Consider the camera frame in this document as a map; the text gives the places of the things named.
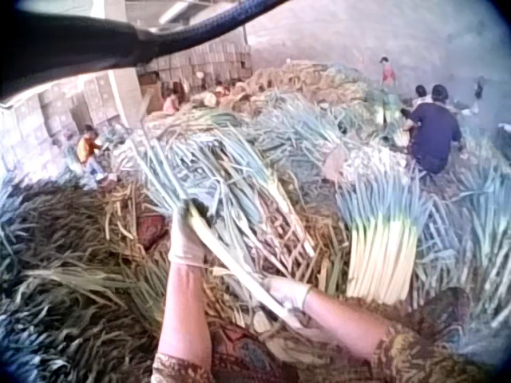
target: white onion stalk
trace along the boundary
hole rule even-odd
[[[338,205],[351,229],[347,295],[394,304],[408,294],[418,234],[431,201],[418,187],[418,172],[375,165],[341,190]]]

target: ceiling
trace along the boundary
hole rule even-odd
[[[153,27],[160,23],[158,19],[172,6],[175,6],[177,0],[126,0],[126,15],[128,21],[136,26]],[[215,0],[184,0],[189,5],[185,10],[176,14],[171,22],[177,25],[187,23],[187,20],[194,14],[202,11],[204,8],[214,4]]]

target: pink shirt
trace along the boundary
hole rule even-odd
[[[392,69],[390,64],[386,63],[383,66],[383,84],[392,85],[396,81],[396,72]]]
[[[165,99],[165,103],[163,104],[163,111],[166,113],[174,114],[179,110],[179,101],[177,100],[177,96],[175,94],[167,97]]]

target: stacked cardboard boxes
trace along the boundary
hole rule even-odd
[[[193,92],[199,92],[201,82],[198,72],[204,73],[206,86],[211,88],[216,80],[228,83],[247,79],[252,75],[250,46],[243,43],[216,40],[179,52],[159,57],[137,68],[138,74],[158,72],[163,82],[188,82]]]

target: red shirt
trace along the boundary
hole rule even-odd
[[[383,84],[392,85],[396,81],[396,73],[390,66],[390,64],[385,64],[383,67]]]

